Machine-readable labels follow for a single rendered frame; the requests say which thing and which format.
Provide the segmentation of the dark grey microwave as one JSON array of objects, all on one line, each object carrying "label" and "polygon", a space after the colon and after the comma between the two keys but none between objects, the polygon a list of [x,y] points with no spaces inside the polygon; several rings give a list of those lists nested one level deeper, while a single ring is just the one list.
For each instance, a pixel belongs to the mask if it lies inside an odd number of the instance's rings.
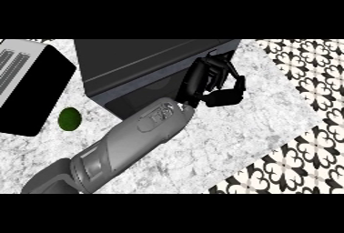
[{"label": "dark grey microwave", "polygon": [[229,61],[237,45],[236,39],[77,39],[84,93],[121,119],[162,97],[183,102],[193,61]]}]

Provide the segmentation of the green round fruit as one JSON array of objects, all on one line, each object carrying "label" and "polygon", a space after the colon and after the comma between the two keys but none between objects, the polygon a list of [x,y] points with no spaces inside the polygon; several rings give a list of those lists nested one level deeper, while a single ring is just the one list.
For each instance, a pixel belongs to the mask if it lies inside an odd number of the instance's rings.
[{"label": "green round fruit", "polygon": [[74,107],[68,107],[60,111],[57,125],[65,131],[74,131],[78,128],[81,121],[81,113]]}]

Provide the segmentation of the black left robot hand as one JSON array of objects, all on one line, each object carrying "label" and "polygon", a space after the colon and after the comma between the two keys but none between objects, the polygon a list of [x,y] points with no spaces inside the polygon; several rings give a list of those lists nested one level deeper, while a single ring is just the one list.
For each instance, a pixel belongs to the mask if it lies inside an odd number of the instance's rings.
[{"label": "black left robot hand", "polygon": [[198,57],[187,69],[175,101],[193,108],[237,105],[246,91],[246,78],[232,64],[233,51]]}]

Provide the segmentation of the black and silver appliance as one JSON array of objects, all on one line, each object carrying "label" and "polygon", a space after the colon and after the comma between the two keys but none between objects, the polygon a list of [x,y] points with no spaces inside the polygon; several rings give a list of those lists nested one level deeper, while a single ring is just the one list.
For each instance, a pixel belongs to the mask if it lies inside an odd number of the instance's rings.
[{"label": "black and silver appliance", "polygon": [[0,43],[0,132],[34,137],[77,67],[57,49],[38,42]]}]

